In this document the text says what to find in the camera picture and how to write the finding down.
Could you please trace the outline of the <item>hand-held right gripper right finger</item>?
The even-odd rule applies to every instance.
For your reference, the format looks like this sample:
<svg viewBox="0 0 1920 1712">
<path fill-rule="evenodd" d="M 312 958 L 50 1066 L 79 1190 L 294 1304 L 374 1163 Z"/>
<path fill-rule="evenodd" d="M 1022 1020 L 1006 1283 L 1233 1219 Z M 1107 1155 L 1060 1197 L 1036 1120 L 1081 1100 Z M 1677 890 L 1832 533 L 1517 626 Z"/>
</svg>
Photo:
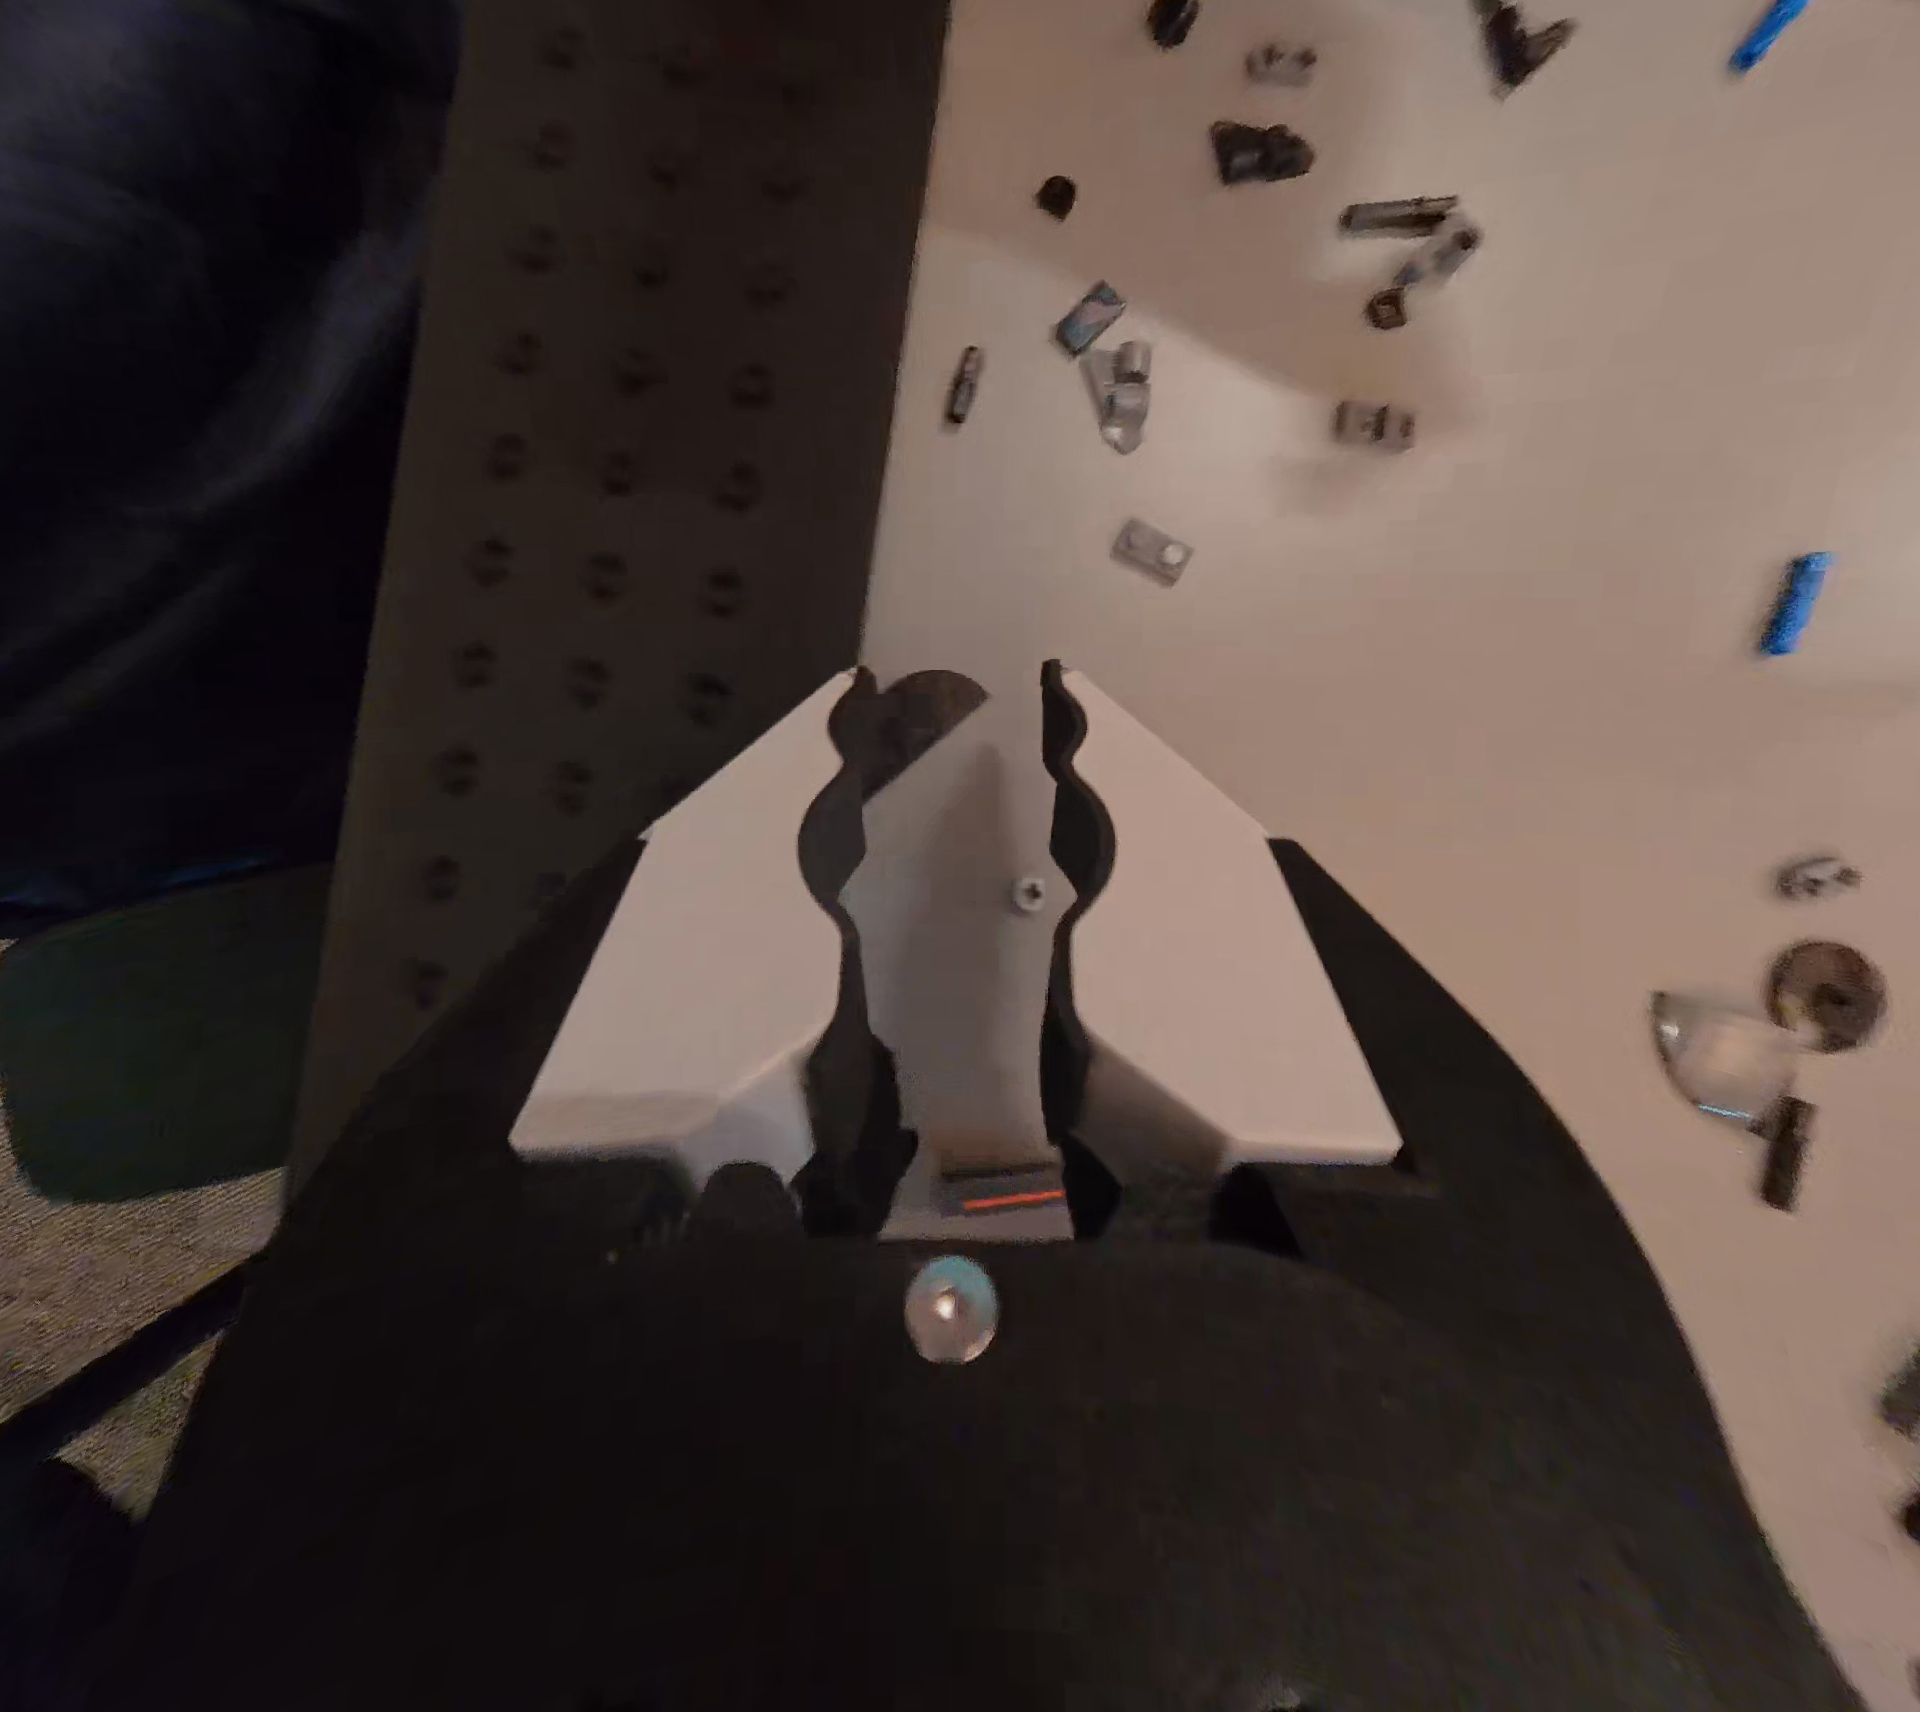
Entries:
<svg viewBox="0 0 1920 1712">
<path fill-rule="evenodd" d="M 1071 902 L 1040 1084 L 1074 1234 L 1210 1229 L 1243 1169 L 1396 1172 L 1403 1127 L 1264 826 L 1060 658 L 1043 666 L 1043 763 Z"/>
</svg>

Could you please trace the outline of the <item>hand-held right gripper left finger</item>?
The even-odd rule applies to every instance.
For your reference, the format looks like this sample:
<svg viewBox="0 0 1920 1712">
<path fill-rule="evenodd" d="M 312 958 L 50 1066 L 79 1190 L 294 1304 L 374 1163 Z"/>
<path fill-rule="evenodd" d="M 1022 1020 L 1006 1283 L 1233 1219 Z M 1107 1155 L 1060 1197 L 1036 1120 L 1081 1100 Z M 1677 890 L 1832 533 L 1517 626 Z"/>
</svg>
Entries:
<svg viewBox="0 0 1920 1712">
<path fill-rule="evenodd" d="M 881 688 L 839 670 L 656 816 L 510 1130 L 524 1162 L 772 1169 L 876 1237 L 918 1137 L 844 906 Z"/>
</svg>

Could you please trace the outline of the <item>scattered loose lego pieces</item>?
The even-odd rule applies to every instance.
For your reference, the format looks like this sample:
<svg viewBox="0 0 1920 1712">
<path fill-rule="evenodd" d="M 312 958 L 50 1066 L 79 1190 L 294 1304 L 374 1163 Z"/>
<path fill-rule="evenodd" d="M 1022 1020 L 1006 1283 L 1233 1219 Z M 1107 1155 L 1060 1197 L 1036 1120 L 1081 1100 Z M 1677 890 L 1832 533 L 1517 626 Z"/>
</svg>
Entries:
<svg viewBox="0 0 1920 1712">
<path fill-rule="evenodd" d="M 1911 1576 L 1918 0 L 954 0 L 894 426 L 876 645 L 1310 844 Z"/>
</svg>

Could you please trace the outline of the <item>dark green chair seat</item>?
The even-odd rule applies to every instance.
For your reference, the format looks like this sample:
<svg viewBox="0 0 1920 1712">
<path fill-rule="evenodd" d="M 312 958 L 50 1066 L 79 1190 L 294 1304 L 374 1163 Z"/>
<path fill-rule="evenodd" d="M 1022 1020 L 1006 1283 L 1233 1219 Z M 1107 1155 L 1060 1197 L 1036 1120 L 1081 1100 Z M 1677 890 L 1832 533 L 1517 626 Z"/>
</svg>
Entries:
<svg viewBox="0 0 1920 1712">
<path fill-rule="evenodd" d="M 330 867 L 205 884 L 4 952 L 4 1126 L 54 1204 L 287 1163 Z"/>
</svg>

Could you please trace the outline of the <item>black perforated mat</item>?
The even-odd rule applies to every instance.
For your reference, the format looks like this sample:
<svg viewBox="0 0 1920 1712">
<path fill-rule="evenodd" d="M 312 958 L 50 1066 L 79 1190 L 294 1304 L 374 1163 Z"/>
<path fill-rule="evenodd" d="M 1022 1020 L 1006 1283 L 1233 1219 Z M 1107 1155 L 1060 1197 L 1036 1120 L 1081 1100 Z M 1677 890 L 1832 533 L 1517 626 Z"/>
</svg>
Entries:
<svg viewBox="0 0 1920 1712">
<path fill-rule="evenodd" d="M 290 1190 L 857 662 L 951 0 L 468 0 Z"/>
</svg>

